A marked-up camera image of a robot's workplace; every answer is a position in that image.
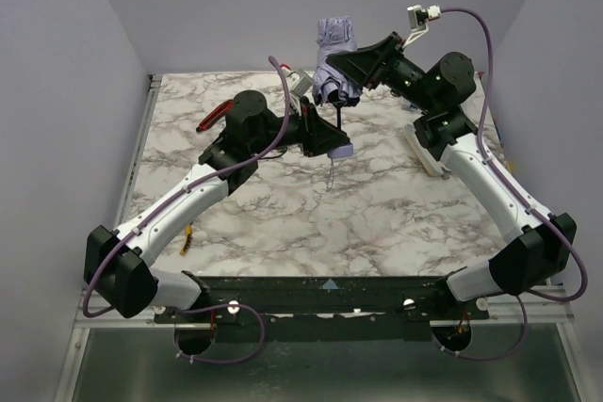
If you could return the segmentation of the beige umbrella sleeve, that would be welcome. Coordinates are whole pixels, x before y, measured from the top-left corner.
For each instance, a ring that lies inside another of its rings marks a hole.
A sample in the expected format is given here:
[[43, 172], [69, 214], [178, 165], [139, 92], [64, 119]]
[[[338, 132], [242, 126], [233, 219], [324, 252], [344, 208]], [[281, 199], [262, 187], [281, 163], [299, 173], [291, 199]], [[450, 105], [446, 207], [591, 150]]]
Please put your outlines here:
[[404, 126], [403, 135], [419, 162], [431, 177], [438, 177], [441, 179], [448, 179], [450, 177], [450, 170], [442, 163], [436, 161], [430, 152], [419, 143], [416, 129], [412, 123], [408, 123]]

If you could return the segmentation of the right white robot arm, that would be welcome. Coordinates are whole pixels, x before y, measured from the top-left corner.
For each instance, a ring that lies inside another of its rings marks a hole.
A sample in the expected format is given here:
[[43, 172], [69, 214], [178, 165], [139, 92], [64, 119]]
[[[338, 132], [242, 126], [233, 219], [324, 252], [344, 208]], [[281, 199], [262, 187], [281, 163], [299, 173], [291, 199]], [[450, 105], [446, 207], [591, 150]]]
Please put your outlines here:
[[424, 72], [405, 56], [403, 45], [402, 37], [391, 33], [357, 51], [330, 54], [326, 62], [363, 88], [385, 85], [416, 105], [422, 113], [414, 122], [420, 147], [461, 179], [497, 225], [504, 248], [448, 275], [444, 293], [457, 301], [517, 296], [563, 271], [576, 222], [530, 196], [478, 136], [461, 107], [476, 89], [471, 59], [450, 52]]

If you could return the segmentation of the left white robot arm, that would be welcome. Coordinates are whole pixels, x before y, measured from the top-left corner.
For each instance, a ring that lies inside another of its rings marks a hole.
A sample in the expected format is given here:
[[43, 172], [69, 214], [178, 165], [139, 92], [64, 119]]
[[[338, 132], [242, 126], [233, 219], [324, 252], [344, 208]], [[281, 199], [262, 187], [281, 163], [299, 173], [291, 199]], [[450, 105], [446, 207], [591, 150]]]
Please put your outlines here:
[[154, 262], [187, 225], [245, 184], [267, 153], [294, 146], [307, 157], [352, 153], [348, 135], [306, 98], [299, 109], [277, 117], [262, 93], [239, 92], [223, 130], [181, 182], [137, 217], [113, 230], [99, 225], [90, 232], [83, 272], [87, 292], [98, 293], [124, 318], [151, 306], [199, 306], [208, 288], [198, 277], [156, 270]]

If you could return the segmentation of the clear plastic parts box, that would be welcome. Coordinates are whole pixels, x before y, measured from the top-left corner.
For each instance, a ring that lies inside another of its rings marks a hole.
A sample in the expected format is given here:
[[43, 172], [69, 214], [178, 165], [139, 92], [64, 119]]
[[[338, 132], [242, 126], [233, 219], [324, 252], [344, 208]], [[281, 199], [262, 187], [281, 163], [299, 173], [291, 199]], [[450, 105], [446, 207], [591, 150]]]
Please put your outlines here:
[[409, 112], [413, 112], [413, 113], [421, 113], [422, 110], [413, 102], [409, 101], [408, 99], [401, 97], [400, 98], [400, 104], [401, 104], [401, 108], [403, 110], [409, 111]]

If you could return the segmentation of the red black utility knife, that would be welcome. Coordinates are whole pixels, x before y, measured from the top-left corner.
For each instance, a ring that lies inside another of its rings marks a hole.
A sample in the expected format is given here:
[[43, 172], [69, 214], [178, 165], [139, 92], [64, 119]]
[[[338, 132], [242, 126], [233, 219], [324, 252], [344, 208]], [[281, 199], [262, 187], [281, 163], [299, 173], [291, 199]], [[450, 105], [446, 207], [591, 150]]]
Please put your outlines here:
[[232, 108], [233, 100], [229, 99], [220, 103], [214, 108], [205, 118], [203, 118], [195, 128], [195, 131], [200, 134], [211, 129], [226, 113]]

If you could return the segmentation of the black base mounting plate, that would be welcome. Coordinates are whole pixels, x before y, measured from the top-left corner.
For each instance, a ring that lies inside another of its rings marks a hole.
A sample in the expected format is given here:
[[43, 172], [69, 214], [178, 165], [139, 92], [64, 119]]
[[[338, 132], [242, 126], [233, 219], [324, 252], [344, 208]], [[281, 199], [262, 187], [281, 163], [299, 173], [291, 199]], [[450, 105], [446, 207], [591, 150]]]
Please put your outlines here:
[[440, 277], [205, 277], [210, 313], [155, 315], [187, 339], [219, 342], [428, 341], [434, 327], [481, 321], [476, 301], [445, 295]]

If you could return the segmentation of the yellow handled pliers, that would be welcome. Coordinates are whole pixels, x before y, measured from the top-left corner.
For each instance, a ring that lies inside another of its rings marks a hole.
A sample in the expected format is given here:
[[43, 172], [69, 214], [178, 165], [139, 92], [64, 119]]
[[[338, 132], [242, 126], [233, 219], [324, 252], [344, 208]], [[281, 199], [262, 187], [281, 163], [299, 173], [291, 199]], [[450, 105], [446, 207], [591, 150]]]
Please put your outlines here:
[[187, 254], [190, 246], [191, 246], [191, 242], [192, 242], [192, 225], [188, 224], [185, 228], [185, 242], [182, 246], [182, 248], [180, 249], [180, 255], [184, 256]]

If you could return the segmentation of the aluminium extrusion frame rail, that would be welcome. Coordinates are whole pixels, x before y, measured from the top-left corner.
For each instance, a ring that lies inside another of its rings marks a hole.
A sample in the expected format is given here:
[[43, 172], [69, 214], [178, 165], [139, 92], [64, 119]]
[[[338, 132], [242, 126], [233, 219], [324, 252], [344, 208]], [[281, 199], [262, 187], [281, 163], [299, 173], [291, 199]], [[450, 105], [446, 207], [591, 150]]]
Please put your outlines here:
[[[565, 324], [575, 320], [571, 305], [524, 293], [520, 296], [527, 319], [531, 324]], [[523, 323], [523, 310], [514, 296], [489, 297], [488, 318], [485, 322], [501, 325]]]

